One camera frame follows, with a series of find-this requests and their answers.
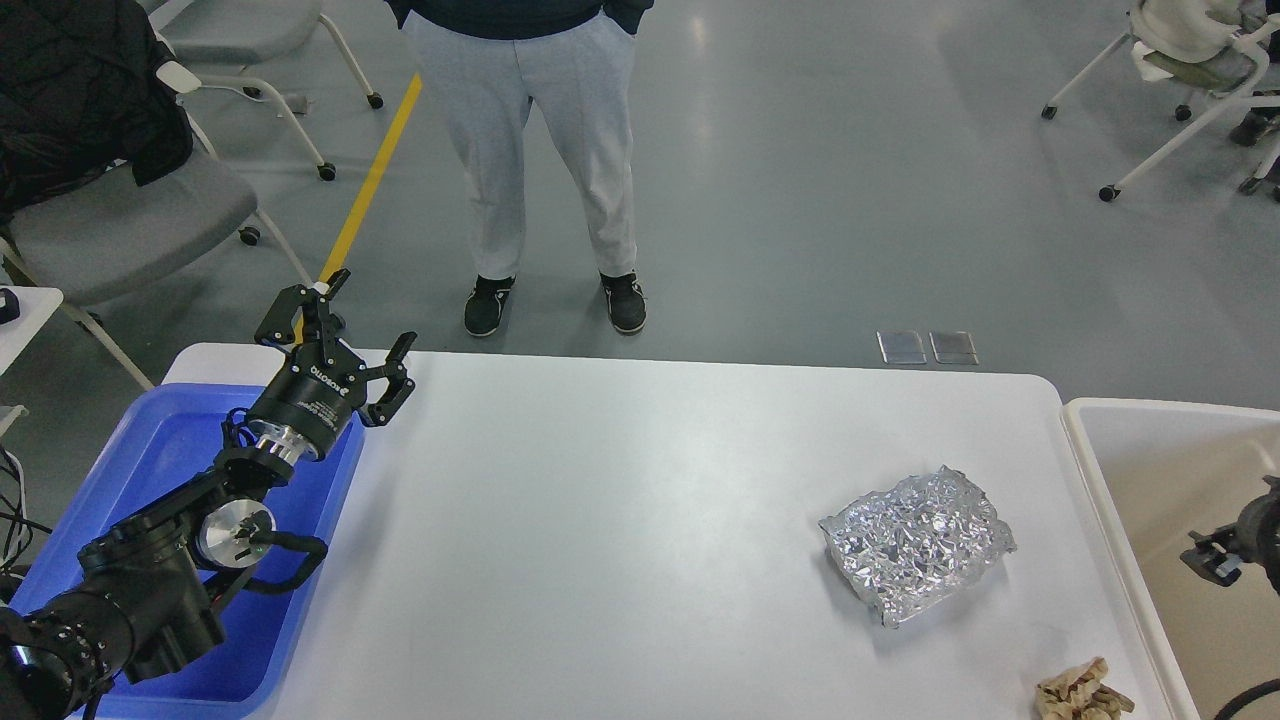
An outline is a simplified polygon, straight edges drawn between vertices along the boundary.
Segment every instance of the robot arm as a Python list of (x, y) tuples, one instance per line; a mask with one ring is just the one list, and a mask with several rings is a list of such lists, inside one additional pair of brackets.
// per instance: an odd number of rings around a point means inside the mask
[[(348, 275), (280, 292), (257, 340), (280, 347), (284, 365), (242, 421), (228, 418), (207, 470), (81, 548), (84, 578), (74, 588), (24, 618), (0, 607), (6, 719), (61, 720), (84, 707), (91, 720), (118, 673), (137, 683), (182, 670), (227, 638), (219, 616), (237, 593), (289, 592), (320, 565), (325, 543), (276, 529), (262, 500), (288, 484), (298, 461), (323, 460), (352, 414), (384, 425), (413, 389), (403, 365), (413, 333), (374, 369), (339, 340), (329, 301)], [(375, 378), (388, 379), (387, 392), (366, 404)], [(293, 577), (253, 577), (271, 546), (305, 555)], [(201, 580), (198, 570), (212, 575)]]
[(1262, 478), (1271, 492), (1244, 506), (1239, 519), (1207, 536), (1189, 533), (1196, 547), (1181, 560), (1206, 580), (1229, 587), (1240, 579), (1245, 562), (1262, 565), (1271, 587), (1280, 593), (1280, 478)]

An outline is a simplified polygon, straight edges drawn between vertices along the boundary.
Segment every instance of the crumpled aluminum foil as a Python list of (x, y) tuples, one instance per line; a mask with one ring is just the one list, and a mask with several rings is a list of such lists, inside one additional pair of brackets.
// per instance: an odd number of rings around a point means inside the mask
[(854, 593), (886, 628), (972, 587), (1018, 550), (982, 488), (946, 465), (867, 493), (818, 527)]

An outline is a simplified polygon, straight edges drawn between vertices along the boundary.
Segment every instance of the gray floor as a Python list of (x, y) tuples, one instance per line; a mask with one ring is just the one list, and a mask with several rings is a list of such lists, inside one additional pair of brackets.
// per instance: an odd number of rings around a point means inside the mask
[[(268, 108), (201, 91), (188, 106), (319, 272), (413, 63), (378, 0), (326, 3), (388, 106), (371, 111), (328, 37), (259, 69), (315, 99), (323, 183)], [(608, 325), (581, 205), (540, 118), (529, 128), (530, 243), (506, 327), (461, 327), (472, 269), (461, 173), (422, 96), (348, 258), (349, 338), (417, 348), (712, 363), (883, 366), (878, 329), (968, 331), (975, 372), (1032, 373), (1064, 401), (1146, 397), (1280, 409), (1275, 227), (1257, 161), (1211, 127), (1111, 205), (1179, 127), (1179, 90), (1125, 55), (1043, 102), (1125, 26), (1126, 4), (1027, 0), (659, 0), (632, 86), (649, 325)], [(96, 307), (159, 379), (200, 341), (248, 342), (294, 282), (269, 245), (229, 241)], [(902, 372), (952, 370), (931, 364)], [(31, 416), (4, 443), (54, 523), (137, 396), (59, 316), (0, 378)]]

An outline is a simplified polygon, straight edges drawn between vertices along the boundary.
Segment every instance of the white table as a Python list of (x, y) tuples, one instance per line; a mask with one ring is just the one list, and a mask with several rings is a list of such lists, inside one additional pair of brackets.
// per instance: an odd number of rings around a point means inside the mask
[(8, 287), (18, 296), (20, 315), (0, 325), (0, 374), (18, 357), (36, 332), (63, 304), (63, 291), (52, 287)]
[[(280, 360), (200, 345), (165, 382), (265, 383)], [(1194, 717), (1043, 379), (436, 352), (410, 372), (255, 717), (1030, 719), (1037, 680), (1096, 655), (1135, 717)], [(881, 628), (817, 523), (942, 464), (1019, 550)]]

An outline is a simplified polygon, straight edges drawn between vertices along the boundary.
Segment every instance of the dark jacket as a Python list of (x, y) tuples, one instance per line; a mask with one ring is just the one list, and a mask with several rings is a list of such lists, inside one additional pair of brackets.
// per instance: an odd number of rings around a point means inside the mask
[(134, 0), (0, 0), (0, 218), (118, 159), (138, 184), (186, 163), (172, 59)]
[(527, 40), (577, 27), (600, 8), (631, 35), (653, 0), (387, 0), (396, 23), (404, 26), (410, 10), (433, 23), (472, 37)]

